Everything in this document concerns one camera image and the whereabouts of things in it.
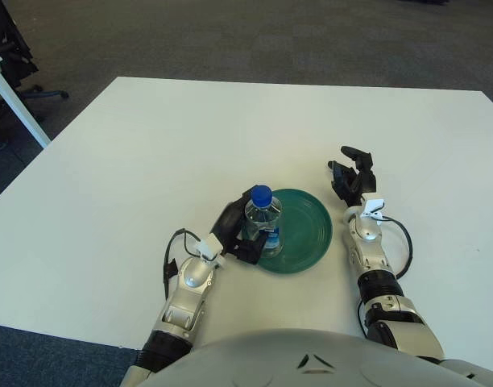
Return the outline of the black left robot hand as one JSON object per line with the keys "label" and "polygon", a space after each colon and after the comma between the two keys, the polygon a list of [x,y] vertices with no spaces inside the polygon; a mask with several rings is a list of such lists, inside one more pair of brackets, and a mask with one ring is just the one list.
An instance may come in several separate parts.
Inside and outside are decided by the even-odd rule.
{"label": "black left robot hand", "polygon": [[221,255],[231,254],[247,264],[257,265],[267,241],[268,233],[261,231],[254,240],[239,239],[240,231],[247,223],[245,207],[251,200],[251,190],[242,194],[240,199],[229,203],[211,229],[222,246]]}

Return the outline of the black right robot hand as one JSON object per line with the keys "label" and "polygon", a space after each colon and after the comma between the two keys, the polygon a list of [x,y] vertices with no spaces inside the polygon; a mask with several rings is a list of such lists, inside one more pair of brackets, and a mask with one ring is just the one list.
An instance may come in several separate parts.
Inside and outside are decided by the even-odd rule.
{"label": "black right robot hand", "polygon": [[355,163],[355,168],[330,160],[328,167],[332,173],[332,189],[348,207],[360,206],[363,194],[376,192],[376,177],[371,170],[372,156],[369,152],[349,146],[341,146],[340,150]]}

